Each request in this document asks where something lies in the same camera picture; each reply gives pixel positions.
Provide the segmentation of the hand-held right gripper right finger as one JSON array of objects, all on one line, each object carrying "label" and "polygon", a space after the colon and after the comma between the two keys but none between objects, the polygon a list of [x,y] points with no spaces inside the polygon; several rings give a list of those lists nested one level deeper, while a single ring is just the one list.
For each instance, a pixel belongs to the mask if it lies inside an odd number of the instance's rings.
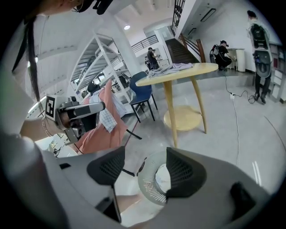
[{"label": "hand-held right gripper right finger", "polygon": [[192,196],[204,185],[207,178],[202,164],[174,148],[166,149],[166,167],[171,182],[171,188],[166,193],[168,199]]}]

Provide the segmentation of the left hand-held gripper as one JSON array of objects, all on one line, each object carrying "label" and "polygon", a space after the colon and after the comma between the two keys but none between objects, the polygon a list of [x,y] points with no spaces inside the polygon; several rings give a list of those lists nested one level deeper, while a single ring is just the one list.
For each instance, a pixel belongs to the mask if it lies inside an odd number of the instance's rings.
[{"label": "left hand-held gripper", "polygon": [[64,132],[66,145],[77,143],[85,133],[95,129],[99,112],[104,109],[104,102],[82,105],[74,96],[46,95],[45,116]]}]

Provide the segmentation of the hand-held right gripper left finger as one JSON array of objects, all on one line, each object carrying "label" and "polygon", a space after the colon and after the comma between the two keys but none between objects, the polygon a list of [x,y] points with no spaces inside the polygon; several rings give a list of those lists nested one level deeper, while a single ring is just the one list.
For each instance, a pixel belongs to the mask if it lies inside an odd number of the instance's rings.
[{"label": "hand-held right gripper left finger", "polygon": [[121,146],[91,161],[88,175],[99,185],[114,186],[125,165],[125,147]]}]

